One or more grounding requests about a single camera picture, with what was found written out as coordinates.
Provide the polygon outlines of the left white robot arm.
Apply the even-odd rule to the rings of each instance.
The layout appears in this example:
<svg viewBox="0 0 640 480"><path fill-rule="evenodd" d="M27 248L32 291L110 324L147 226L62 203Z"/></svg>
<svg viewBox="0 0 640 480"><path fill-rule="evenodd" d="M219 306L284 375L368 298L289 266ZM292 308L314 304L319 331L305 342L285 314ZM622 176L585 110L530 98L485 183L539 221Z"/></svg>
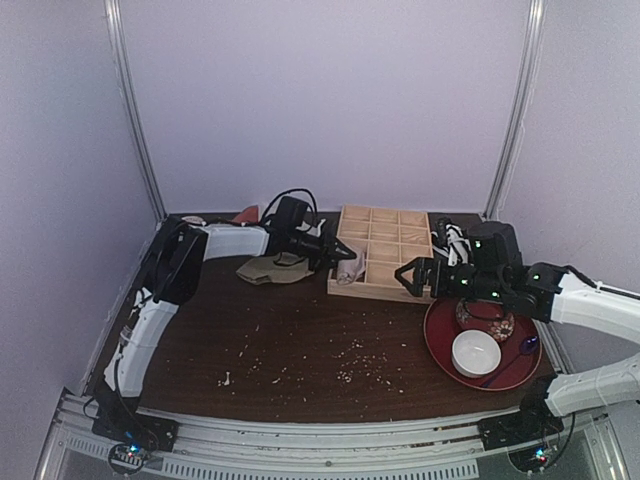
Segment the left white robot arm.
<svg viewBox="0 0 640 480"><path fill-rule="evenodd" d="M357 259L335 227L320 218L315 199L301 200L299 193L278 194L255 220L166 218L143 261L128 323L95 386L96 426L128 439L148 431L136 410L150 360L170 320L195 295L205 261L289 254L316 272Z"/></svg>

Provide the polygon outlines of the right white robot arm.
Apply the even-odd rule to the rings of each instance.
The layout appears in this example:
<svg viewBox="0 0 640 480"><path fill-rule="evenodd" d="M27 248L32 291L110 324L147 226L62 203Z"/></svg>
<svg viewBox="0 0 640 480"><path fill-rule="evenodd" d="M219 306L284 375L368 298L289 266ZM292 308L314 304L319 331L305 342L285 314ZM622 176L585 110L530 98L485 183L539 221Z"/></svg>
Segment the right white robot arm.
<svg viewBox="0 0 640 480"><path fill-rule="evenodd" d="M417 256L398 267L395 279L412 295L472 300L547 325L598 332L639 342L639 295L596 281L572 265L525 264L516 231L485 221L448 245L465 249L456 262ZM580 412L628 403L639 397L639 356L571 374L534 381L518 410L479 421L485 448L540 438L551 426Z"/></svg>

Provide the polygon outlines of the mauve and cream underwear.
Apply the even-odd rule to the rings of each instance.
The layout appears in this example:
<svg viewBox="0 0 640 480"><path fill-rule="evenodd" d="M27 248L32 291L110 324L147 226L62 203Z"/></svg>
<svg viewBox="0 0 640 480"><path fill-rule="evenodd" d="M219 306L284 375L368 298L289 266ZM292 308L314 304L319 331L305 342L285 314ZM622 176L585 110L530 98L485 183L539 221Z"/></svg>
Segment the mauve and cream underwear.
<svg viewBox="0 0 640 480"><path fill-rule="evenodd" d="M336 268L336 283L340 286L356 282L366 270L366 256L363 250L356 250L356 257L340 260Z"/></svg>

